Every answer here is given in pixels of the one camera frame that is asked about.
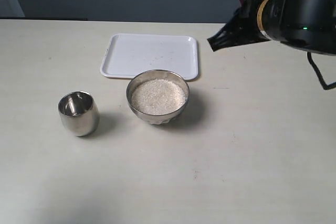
rice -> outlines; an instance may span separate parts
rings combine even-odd
[[[140,84],[132,94],[135,109],[149,115],[165,115],[178,110],[185,103],[182,88],[172,81],[156,79]]]

white table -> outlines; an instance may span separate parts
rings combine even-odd
[[[0,223],[335,223],[336,92],[276,42],[213,53],[221,24],[0,20]],[[202,76],[175,124],[128,108],[128,80],[99,72],[115,33],[190,35]],[[317,57],[328,81],[336,59]],[[61,125],[90,92],[92,136]]]

white tray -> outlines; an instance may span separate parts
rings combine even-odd
[[[116,34],[112,36],[100,72],[110,78],[131,79],[162,69],[185,80],[198,76],[197,41],[189,36]]]

table surface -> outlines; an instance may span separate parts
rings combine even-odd
[[[0,20],[0,223],[334,223],[335,91],[277,42],[212,52],[221,24]],[[99,68],[116,33],[189,35],[201,77],[171,125],[128,108]],[[315,56],[328,81],[336,60]],[[59,99],[90,92],[78,138]]]

metal cup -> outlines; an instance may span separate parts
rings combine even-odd
[[[94,132],[99,124],[99,112],[93,97],[86,92],[76,91],[64,96],[58,103],[62,124],[75,136]]]

